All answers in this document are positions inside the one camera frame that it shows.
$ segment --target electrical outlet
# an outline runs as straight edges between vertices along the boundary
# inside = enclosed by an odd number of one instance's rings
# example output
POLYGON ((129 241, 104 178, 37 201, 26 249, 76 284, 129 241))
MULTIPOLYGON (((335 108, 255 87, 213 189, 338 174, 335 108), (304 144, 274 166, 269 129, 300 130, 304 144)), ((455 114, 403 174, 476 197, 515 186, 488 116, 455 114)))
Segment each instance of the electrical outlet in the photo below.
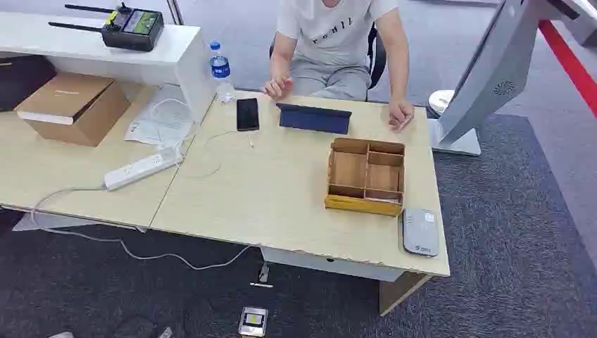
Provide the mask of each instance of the electrical outlet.
POLYGON ((160 150, 157 154, 110 171, 103 177, 108 190, 113 191, 127 184, 142 180, 164 169, 182 162, 182 156, 173 147, 160 150))

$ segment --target white desk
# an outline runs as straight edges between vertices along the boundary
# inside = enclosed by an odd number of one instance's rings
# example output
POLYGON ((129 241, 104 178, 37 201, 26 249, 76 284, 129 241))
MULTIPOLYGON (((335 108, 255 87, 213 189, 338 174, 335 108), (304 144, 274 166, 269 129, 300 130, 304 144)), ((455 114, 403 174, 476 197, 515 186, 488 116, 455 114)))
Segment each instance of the white desk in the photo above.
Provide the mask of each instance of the white desk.
MULTIPOLYGON (((151 96, 143 89, 97 147, 42 139, 16 113, 0 113, 0 205, 31 209, 42 197, 68 187, 95 187, 103 175, 155 153, 153 146, 124 141, 133 117, 151 96)), ((116 192, 77 192, 48 201, 42 211, 115 225, 148 227, 176 168, 116 192)))
POLYGON ((398 218, 326 209, 327 159, 336 135, 280 127, 279 110, 271 100, 253 92, 239 96, 258 97, 260 130, 212 138, 236 128, 236 106, 214 103, 152 229, 259 246, 265 260, 276 263, 388 281, 380 286, 381 314, 430 276, 450 275, 423 109, 416 110, 402 132, 394 133, 387 126, 385 105, 308 97, 289 100, 352 111, 350 137, 405 144, 405 207, 436 213, 440 238, 436 258, 405 252, 398 218), (218 166, 219 171, 207 175, 218 166))
POLYGON ((214 94, 202 30, 166 25, 153 51, 106 47, 98 32, 52 27, 49 21, 102 27, 105 20, 0 12, 0 51, 47 56, 63 72, 114 77, 146 85, 180 85, 194 119, 201 122, 214 94))

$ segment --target wooden compartment tray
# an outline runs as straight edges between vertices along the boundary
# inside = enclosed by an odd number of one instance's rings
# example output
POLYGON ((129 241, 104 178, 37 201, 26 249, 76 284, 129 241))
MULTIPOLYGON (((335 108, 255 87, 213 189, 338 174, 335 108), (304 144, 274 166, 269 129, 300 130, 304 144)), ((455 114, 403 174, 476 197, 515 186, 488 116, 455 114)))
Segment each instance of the wooden compartment tray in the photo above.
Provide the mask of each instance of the wooden compartment tray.
POLYGON ((400 143, 336 138, 329 154, 326 208, 399 215, 404 148, 400 143))

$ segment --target white device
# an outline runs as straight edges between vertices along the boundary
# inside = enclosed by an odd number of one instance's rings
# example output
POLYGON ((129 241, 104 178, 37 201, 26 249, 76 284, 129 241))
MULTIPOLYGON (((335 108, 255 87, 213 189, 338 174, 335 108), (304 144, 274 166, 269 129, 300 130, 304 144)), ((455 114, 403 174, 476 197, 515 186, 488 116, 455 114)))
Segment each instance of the white device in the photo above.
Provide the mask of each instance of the white device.
POLYGON ((581 13, 578 1, 502 0, 498 4, 453 94, 435 92, 429 98, 440 110, 445 106, 439 119, 427 120, 434 151, 481 154, 475 128, 524 89, 540 20, 576 20, 581 13))
POLYGON ((404 249, 412 254, 435 257, 439 252, 437 223, 433 211, 406 208, 402 212, 404 249))
POLYGON ((182 154, 176 148, 164 148, 157 154, 110 171, 104 175, 103 183, 109 191, 113 191, 177 165, 182 162, 182 159, 182 154))
POLYGON ((241 314, 239 334, 247 337, 265 336, 265 325, 268 323, 268 311, 264 308, 246 306, 241 314))

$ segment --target man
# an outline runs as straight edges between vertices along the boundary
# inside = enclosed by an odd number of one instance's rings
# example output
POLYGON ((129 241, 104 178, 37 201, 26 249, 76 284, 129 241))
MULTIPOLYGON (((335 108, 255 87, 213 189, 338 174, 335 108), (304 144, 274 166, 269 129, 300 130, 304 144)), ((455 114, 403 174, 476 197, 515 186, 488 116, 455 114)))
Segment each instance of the man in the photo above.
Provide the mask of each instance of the man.
POLYGON ((405 98, 408 42, 397 0, 279 0, 270 80, 263 91, 276 101, 291 92, 364 101, 371 83, 367 36, 374 22, 388 58, 389 124, 400 128, 413 106, 405 98))

